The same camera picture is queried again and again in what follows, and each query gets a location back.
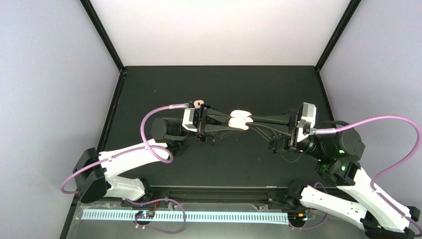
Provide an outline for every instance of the black metal frame post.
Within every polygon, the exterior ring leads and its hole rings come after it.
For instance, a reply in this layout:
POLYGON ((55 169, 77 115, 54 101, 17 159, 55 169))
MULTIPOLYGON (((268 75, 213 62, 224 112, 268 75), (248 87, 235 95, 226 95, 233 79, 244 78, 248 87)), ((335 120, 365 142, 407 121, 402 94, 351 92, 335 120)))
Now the black metal frame post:
POLYGON ((341 34, 343 33, 344 29, 346 29, 347 24, 349 23, 350 19, 352 18, 353 14, 355 13, 357 7, 359 6, 361 0, 351 0, 349 2, 349 5, 347 6, 346 10, 343 13, 343 16, 341 17, 340 21, 337 24, 337 27, 335 28, 333 34, 331 35, 331 38, 329 39, 327 45, 325 46, 324 51, 322 52, 322 55, 319 57, 318 62, 315 65, 315 74, 318 78, 319 84, 321 85, 322 93, 324 94, 324 98, 326 101, 326 105, 328 107, 328 112, 330 114, 331 120, 334 120, 334 115, 331 110, 331 106, 328 100, 327 93, 325 91, 324 83, 322 82, 321 78, 321 69, 324 66, 325 62, 327 61, 328 57, 330 56, 332 50, 334 49, 334 46, 338 42, 338 40, 341 37, 341 34))
POLYGON ((337 27, 335 28, 330 40, 327 43, 327 46, 325 47, 324 51, 322 52, 322 55, 320 56, 318 62, 315 65, 315 68, 318 72, 321 71, 322 67, 330 56, 331 51, 334 49, 335 44, 340 39, 340 36, 343 33, 344 29, 346 29, 346 26, 352 18, 353 14, 355 13, 357 7, 359 6, 360 1, 361 0, 351 0, 346 8, 346 11, 344 11, 344 14, 338 22, 337 27))
MULTIPOLYGON (((102 39, 105 47, 107 48, 110 56, 112 57, 114 63, 116 64, 116 67, 120 71, 119 79, 116 85, 116 89, 113 94, 113 98, 110 104, 110 108, 108 110, 107 118, 105 120, 105 124, 103 127, 103 131, 100 136, 100 140, 97 146, 97 151, 103 151, 107 142, 107 137, 109 133, 110 126, 112 124, 112 119, 114 117, 115 110, 117 108, 117 103, 120 97, 120 93, 125 81, 126 72, 124 71, 124 65, 122 61, 120 60, 116 49, 114 48, 110 38, 108 37, 106 30, 103 26, 103 24, 100 21, 100 18, 98 17, 96 11, 94 10, 94 7, 90 0, 80 0, 82 5, 85 8, 85 11, 87 12, 88 16, 90 17, 94 27, 96 28, 98 34, 100 35, 100 38, 102 39)), ((321 85, 321 90, 324 94, 326 105, 328 107, 330 117, 334 119, 329 102, 328 97, 326 95, 324 85, 321 79, 320 71, 322 67, 324 66, 324 63, 327 61, 330 53, 332 52, 335 44, 339 40, 341 34, 343 33, 344 29, 346 28, 348 22, 353 16, 353 13, 357 9, 359 3, 361 0, 351 0, 349 5, 346 8, 346 11, 344 12, 340 22, 338 23, 337 27, 335 28, 334 33, 332 34, 330 40, 328 41, 327 46, 325 47, 321 57, 319 58, 317 64, 315 65, 315 74, 318 77, 319 83, 321 85)), ((176 199, 180 200, 181 202, 190 202, 190 203, 201 203, 201 202, 221 202, 226 201, 227 203, 230 202, 243 202, 243 203, 265 203, 266 197, 274 197, 274 196, 280 196, 282 195, 282 192, 285 191, 283 188, 279 189, 203 189, 203 188, 153 188, 154 192, 158 195, 162 193, 168 193, 172 194, 176 199)), ((344 198, 347 200, 353 201, 353 198, 349 197, 346 193, 338 190, 338 189, 330 189, 330 194, 334 194, 337 197, 344 198)), ((66 222, 63 226, 62 233, 60 235, 61 239, 65 239, 67 237, 70 224, 72 222, 72 218, 74 215, 74 212, 76 210, 76 204, 78 201, 78 197, 75 196, 72 204, 69 209, 69 213, 66 218, 66 222)))
POLYGON ((108 37, 106 29, 104 29, 104 26, 100 21, 100 18, 95 12, 94 6, 92 5, 90 0, 81 0, 81 3, 84 6, 85 11, 87 12, 88 16, 90 17, 95 29, 97 30, 98 35, 100 35, 101 40, 103 41, 105 47, 110 53, 110 56, 112 57, 114 63, 116 64, 116 67, 118 68, 120 72, 122 72, 124 69, 124 65, 122 61, 120 60, 120 57, 118 56, 117 51, 114 48, 110 38, 108 37))

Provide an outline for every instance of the white wall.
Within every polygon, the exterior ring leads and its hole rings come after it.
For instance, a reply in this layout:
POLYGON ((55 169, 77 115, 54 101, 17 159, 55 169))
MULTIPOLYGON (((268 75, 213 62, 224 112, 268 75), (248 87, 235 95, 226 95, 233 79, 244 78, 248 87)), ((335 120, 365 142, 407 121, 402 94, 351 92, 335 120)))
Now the white wall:
POLYGON ((73 197, 60 184, 96 147, 118 71, 79 1, 0 11, 0 238, 56 239, 73 197))
POLYGON ((124 65, 315 65, 349 0, 92 0, 124 65))
MULTIPOLYGON (((361 2, 321 72, 336 119, 396 114, 422 125, 421 26, 420 0, 361 2)), ((357 130, 370 176, 403 158, 416 140, 410 125, 394 120, 357 130)), ((422 209, 421 178, 419 152, 378 184, 401 203, 422 209)))

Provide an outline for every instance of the cable connector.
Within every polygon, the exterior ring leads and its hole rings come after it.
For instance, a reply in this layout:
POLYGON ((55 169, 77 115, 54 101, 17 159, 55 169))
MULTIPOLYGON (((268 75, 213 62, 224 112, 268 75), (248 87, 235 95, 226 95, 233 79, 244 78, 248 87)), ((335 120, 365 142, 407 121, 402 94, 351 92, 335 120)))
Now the cable connector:
POLYGON ((189 103, 179 104, 179 105, 169 105, 169 109, 186 109, 189 107, 189 103))
POLYGON ((336 128, 317 128, 315 129, 316 134, 333 134, 337 133, 336 128))
POLYGON ((311 131, 309 131, 309 135, 315 135, 317 132, 316 128, 311 128, 311 131))

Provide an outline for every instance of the black table surface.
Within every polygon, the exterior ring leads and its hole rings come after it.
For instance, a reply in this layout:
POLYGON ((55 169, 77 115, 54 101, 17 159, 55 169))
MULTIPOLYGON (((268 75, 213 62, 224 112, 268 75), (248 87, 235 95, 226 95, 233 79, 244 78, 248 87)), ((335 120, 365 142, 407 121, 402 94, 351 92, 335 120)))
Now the black table surface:
MULTIPOLYGON (((316 105, 317 123, 330 120, 313 66, 128 66, 125 71, 106 151, 141 143, 140 123, 151 110, 194 100, 227 114, 245 110, 257 116, 283 114, 307 102, 316 105)), ((147 138, 156 117, 182 118, 183 110, 153 115, 146 124, 147 138)), ((192 140, 172 163, 150 163, 122 176, 143 177, 154 186, 285 187, 294 179, 320 181, 316 161, 298 157, 273 154, 264 138, 248 130, 216 140, 214 146, 192 140)))

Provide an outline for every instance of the purple cable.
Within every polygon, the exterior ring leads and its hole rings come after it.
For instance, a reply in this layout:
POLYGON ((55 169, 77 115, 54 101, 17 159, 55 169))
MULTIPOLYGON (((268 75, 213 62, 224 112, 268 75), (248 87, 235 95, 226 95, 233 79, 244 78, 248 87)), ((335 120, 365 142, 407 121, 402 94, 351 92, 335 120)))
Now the purple cable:
MULTIPOLYGON (((318 186, 318 185, 321 185, 322 189, 324 189, 325 193, 327 193, 327 189, 326 189, 326 188, 324 187, 324 185, 323 185, 322 183, 320 183, 320 182, 316 182, 316 183, 314 184, 314 188, 317 188, 317 186, 318 186)), ((298 230, 312 230, 312 229, 319 228, 320 226, 324 225, 324 224, 327 222, 328 217, 329 217, 329 215, 328 215, 328 213, 327 213, 327 214, 325 215, 325 217, 324 217, 324 220, 323 220, 322 222, 318 223, 318 224, 317 224, 317 225, 315 225, 315 226, 309 227, 309 228, 297 228, 297 227, 293 226, 290 222, 289 222, 289 226, 290 226, 292 229, 298 229, 298 230)))
MULTIPOLYGON (((160 161, 162 161, 162 162, 164 162, 164 163, 171 163, 172 161, 173 161, 173 155, 172 155, 172 153, 168 150, 168 149, 166 149, 166 148, 164 148, 164 147, 161 147, 161 146, 156 146, 156 145, 153 145, 153 146, 150 146, 149 144, 148 144, 148 141, 146 140, 146 137, 145 137, 145 132, 144 132, 144 128, 145 128, 145 122, 147 121, 147 119, 151 116, 151 115, 153 115, 154 113, 157 113, 157 112, 159 112, 159 111, 163 111, 163 110, 172 110, 172 109, 183 109, 183 108, 187 108, 187 105, 185 105, 185 104, 178 104, 178 105, 169 105, 169 106, 164 106, 164 107, 160 107, 160 108, 158 108, 158 109, 155 109, 155 110, 153 110, 153 111, 151 111, 151 112, 149 112, 145 117, 144 117, 144 119, 142 120, 142 123, 141 123, 141 137, 142 137, 142 140, 144 141, 144 144, 145 144, 145 147, 138 147, 138 148, 132 148, 132 149, 129 149, 129 150, 126 150, 126 151, 124 151, 124 152, 121 152, 121 153, 118 153, 118 154, 115 154, 115 155, 113 155, 111 158, 113 159, 113 158, 117 158, 117 157, 119 157, 119 156, 121 156, 121 155, 123 155, 123 154, 125 154, 125 153, 129 153, 129 152, 133 152, 133 151, 136 151, 136 150, 141 150, 141 149, 144 149, 144 148, 147 148, 156 158, 158 158, 160 161), (164 159, 164 158, 162 158, 162 157, 160 157, 156 152, 154 152, 152 149, 153 148, 159 148, 159 149, 161 149, 161 150, 164 150, 164 151, 166 151, 168 154, 169 154, 169 156, 170 156, 170 159, 169 160, 166 160, 166 159, 164 159)), ((66 191, 65 190, 65 185, 70 181, 70 180, 72 180, 74 177, 76 177, 77 175, 79 175, 79 174, 81 174, 82 172, 85 172, 85 171, 87 171, 88 169, 90 169, 90 168, 93 168, 93 167, 95 167, 95 166, 97 166, 97 165, 99 165, 99 164, 101 164, 101 163, 103 163, 103 162, 106 162, 108 159, 103 159, 103 160, 101 160, 101 161, 98 161, 98 162, 95 162, 95 163, 92 163, 92 164, 90 164, 90 165, 88 165, 88 166, 85 166, 85 167, 83 167, 83 168, 81 168, 81 169, 79 169, 78 171, 76 171, 75 173, 73 173, 72 175, 70 175, 63 183, 62 183, 62 185, 61 185, 61 187, 60 187, 60 191, 62 191, 62 193, 65 193, 65 194, 77 194, 78 193, 78 191, 66 191)))
POLYGON ((156 157, 158 160, 160 160, 163 163, 171 163, 173 161, 173 154, 168 149, 166 149, 164 147, 161 147, 161 146, 153 146, 152 147, 148 144, 148 140, 146 139, 146 136, 145 136, 145 123, 146 123, 147 119, 149 117, 151 117, 151 115, 153 115, 157 112, 165 111, 165 110, 172 110, 172 109, 185 109, 185 108, 187 108, 187 105, 185 105, 185 104, 163 106, 163 107, 157 108, 157 109, 152 110, 151 112, 147 113, 146 116, 144 117, 144 119, 141 122, 141 129, 140 129, 141 138, 142 138, 142 141, 145 144, 145 147, 152 153, 152 155, 154 155, 154 157, 156 157), (152 148, 159 148, 159 149, 166 151, 169 154, 169 159, 160 157, 154 150, 152 150, 152 148))
POLYGON ((161 202, 161 201, 170 201, 170 202, 173 202, 173 203, 177 204, 180 207, 180 209, 182 210, 182 213, 183 213, 183 224, 182 224, 182 226, 177 231, 173 231, 172 232, 172 231, 166 231, 166 230, 155 228, 155 227, 148 226, 148 225, 140 225, 138 223, 138 217, 135 218, 136 227, 142 226, 142 228, 149 228, 149 229, 152 229, 152 230, 159 231, 161 233, 176 234, 176 233, 179 233, 179 232, 183 231, 183 229, 186 226, 186 212, 183 209, 182 205, 178 201, 176 201, 176 200, 169 199, 169 198, 161 198, 161 199, 152 200, 152 201, 149 201, 149 202, 146 202, 146 203, 137 203, 137 202, 131 201, 129 199, 125 199, 125 200, 128 201, 128 202, 130 202, 131 204, 137 205, 137 206, 144 206, 144 205, 148 205, 148 204, 156 203, 156 202, 161 202))
MULTIPOLYGON (((405 121, 409 124, 411 124, 415 130, 416 130, 416 134, 417 134, 417 138, 416 138, 416 143, 413 146, 413 148, 411 149, 411 151, 400 161, 398 161, 397 163, 393 164, 392 166, 384 169, 383 171, 381 171, 380 173, 378 173, 377 175, 375 175, 375 177, 371 180, 371 188, 372 190, 376 191, 375 188, 375 181, 377 181, 381 176, 393 171, 394 169, 398 168, 399 166, 403 165, 404 163, 406 163, 419 149, 421 143, 422 143, 422 130, 419 127, 419 125, 417 123, 415 123, 413 120, 408 119, 406 117, 402 117, 402 116, 394 116, 394 115, 387 115, 387 116, 376 116, 376 117, 372 117, 369 119, 364 119, 362 121, 353 123, 353 124, 349 124, 347 126, 344 127, 340 127, 340 128, 326 128, 326 129, 317 129, 316 133, 317 134, 331 134, 331 133, 338 133, 338 132, 342 132, 351 128, 354 128, 356 126, 365 124, 365 123, 369 123, 372 121, 376 121, 376 120, 384 120, 384 119, 396 119, 396 120, 402 120, 405 121)), ((417 238, 422 237, 422 227, 419 226, 414 220, 412 220, 409 217, 405 216, 405 213, 403 213, 399 208, 397 208, 392 202, 390 202, 390 200, 388 200, 383 194, 381 193, 377 193, 387 204, 389 204, 391 207, 394 208, 394 210, 396 210, 400 215, 402 215, 402 217, 405 217, 407 220, 409 220, 410 223, 412 223, 418 230, 419 230, 419 234, 416 235, 417 238)))

